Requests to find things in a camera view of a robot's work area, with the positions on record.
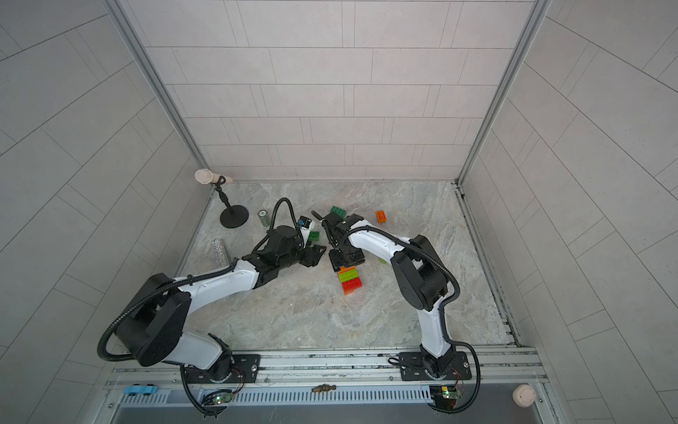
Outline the red lego brick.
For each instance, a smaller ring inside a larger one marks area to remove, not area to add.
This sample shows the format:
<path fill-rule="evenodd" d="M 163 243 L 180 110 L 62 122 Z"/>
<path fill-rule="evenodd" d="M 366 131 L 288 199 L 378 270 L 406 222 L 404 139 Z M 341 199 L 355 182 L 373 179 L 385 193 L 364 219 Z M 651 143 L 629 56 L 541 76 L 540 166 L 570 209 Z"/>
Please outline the red lego brick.
<path fill-rule="evenodd" d="M 355 292 L 356 290 L 358 290 L 362 286 L 363 286 L 363 284 L 362 284 L 362 281 L 361 281 L 360 278 L 355 278 L 351 281 L 348 281 L 348 282 L 345 282 L 345 283 L 342 284 L 342 288 L 343 288 L 344 292 L 347 292 L 347 291 Z"/>

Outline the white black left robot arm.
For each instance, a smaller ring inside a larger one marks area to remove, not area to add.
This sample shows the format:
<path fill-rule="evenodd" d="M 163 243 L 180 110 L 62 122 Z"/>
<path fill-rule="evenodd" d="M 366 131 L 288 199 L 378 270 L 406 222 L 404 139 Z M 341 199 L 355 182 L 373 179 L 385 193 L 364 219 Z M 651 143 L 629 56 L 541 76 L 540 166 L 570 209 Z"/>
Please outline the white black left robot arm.
<path fill-rule="evenodd" d="M 136 360 L 143 367 L 165 362 L 208 370 L 227 364 L 231 348 L 219 337 L 187 330 L 187 318 L 217 300 L 261 288 L 292 265 L 315 267 L 326 250 L 309 247 L 299 231 L 281 225 L 269 233 L 261 251 L 227 268 L 177 279 L 156 274 L 104 330 L 97 354 L 109 362 Z"/>

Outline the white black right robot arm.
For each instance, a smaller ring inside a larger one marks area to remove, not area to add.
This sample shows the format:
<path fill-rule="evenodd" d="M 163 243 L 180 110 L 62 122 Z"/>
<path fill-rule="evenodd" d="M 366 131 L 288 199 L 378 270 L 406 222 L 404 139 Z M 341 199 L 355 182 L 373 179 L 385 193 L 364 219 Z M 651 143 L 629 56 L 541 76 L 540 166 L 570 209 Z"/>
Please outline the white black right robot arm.
<path fill-rule="evenodd" d="M 397 237 L 358 215 L 342 218 L 331 212 L 322 217 L 314 212 L 313 216 L 321 221 L 332 245 L 329 259 L 335 271 L 362 264 L 364 252 L 391 265 L 400 293 L 418 311 L 427 374 L 434 379 L 471 379 L 467 356 L 457 351 L 457 346 L 470 345 L 450 338 L 444 312 L 459 297 L 460 285 L 430 241 L 422 235 Z"/>

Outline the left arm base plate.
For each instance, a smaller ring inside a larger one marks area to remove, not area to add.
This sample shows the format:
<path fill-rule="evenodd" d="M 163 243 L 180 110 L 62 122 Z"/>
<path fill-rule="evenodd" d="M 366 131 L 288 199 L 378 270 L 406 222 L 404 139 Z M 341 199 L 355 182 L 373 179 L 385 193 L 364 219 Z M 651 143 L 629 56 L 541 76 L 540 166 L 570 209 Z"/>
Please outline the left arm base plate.
<path fill-rule="evenodd" d="M 184 376 L 189 384 L 255 383 L 260 365 L 259 354 L 234 354 L 208 370 L 186 367 Z"/>

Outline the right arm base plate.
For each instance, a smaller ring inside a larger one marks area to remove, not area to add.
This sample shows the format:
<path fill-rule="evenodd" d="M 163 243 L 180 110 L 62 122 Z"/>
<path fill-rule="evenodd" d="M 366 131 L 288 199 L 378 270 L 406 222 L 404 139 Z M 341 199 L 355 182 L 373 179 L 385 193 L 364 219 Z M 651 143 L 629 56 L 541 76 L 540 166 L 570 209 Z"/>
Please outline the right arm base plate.
<path fill-rule="evenodd" d="M 402 352 L 388 359 L 388 363 L 397 367 L 405 382 L 462 380 L 472 378 L 470 362 L 461 351 L 449 350 L 441 358 L 435 358 L 428 351 Z"/>

